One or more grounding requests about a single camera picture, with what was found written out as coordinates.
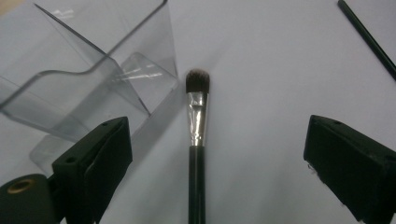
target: black handle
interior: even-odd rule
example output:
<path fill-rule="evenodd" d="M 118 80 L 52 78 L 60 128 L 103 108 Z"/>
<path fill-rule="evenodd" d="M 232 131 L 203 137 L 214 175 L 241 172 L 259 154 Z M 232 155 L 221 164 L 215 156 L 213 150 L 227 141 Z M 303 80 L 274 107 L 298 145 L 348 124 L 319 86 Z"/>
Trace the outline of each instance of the black handle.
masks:
<path fill-rule="evenodd" d="M 204 147 L 190 147 L 189 224 L 205 224 Z"/>

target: silver ferrule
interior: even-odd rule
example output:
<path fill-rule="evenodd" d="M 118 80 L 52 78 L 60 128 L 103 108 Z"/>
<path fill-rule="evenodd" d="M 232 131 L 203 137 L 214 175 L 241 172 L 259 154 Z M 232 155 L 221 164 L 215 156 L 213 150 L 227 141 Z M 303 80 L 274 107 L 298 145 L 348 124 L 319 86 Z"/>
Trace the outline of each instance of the silver ferrule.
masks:
<path fill-rule="evenodd" d="M 187 93 L 191 145 L 195 147 L 205 146 L 208 95 L 203 92 Z"/>

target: transparent acrylic holder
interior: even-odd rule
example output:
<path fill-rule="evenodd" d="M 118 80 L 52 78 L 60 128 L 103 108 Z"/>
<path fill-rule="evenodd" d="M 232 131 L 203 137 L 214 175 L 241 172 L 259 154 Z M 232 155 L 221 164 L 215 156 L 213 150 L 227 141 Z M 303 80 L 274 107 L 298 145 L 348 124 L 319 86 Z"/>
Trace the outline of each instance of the transparent acrylic holder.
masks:
<path fill-rule="evenodd" d="M 49 175 L 57 157 L 106 120 L 128 117 L 134 135 L 178 82 L 166 1 L 35 2 L 20 6 L 35 19 L 21 27 L 37 25 L 42 36 L 17 38 L 27 52 L 0 64 L 0 110 L 48 133 L 31 159 Z"/>

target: black brush handle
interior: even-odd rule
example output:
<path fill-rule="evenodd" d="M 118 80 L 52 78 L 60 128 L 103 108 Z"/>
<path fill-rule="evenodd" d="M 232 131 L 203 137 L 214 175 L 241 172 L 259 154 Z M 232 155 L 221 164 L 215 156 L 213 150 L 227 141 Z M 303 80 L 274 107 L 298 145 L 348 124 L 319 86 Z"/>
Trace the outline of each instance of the black brush handle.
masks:
<path fill-rule="evenodd" d="M 190 147 L 189 224 L 205 224 L 205 147 Z"/>

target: white table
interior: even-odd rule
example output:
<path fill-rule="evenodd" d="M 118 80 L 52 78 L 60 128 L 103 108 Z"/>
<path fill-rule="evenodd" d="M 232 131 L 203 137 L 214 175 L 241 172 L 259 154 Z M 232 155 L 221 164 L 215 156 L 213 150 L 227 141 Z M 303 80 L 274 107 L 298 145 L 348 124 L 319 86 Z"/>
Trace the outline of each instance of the white table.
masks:
<path fill-rule="evenodd" d="M 338 119 L 396 149 L 396 82 L 336 1 L 170 0 L 169 7 L 182 84 L 163 113 L 174 115 L 152 121 L 157 132 L 133 143 L 134 162 L 101 223 L 187 223 L 183 91 L 193 67 L 211 74 L 206 223 L 357 223 L 303 159 L 309 117 Z M 12 140 L 20 124 L 0 120 L 9 128 L 0 131 L 2 148 L 29 147 Z M 38 171 L 28 152 L 4 151 L 2 184 Z"/>

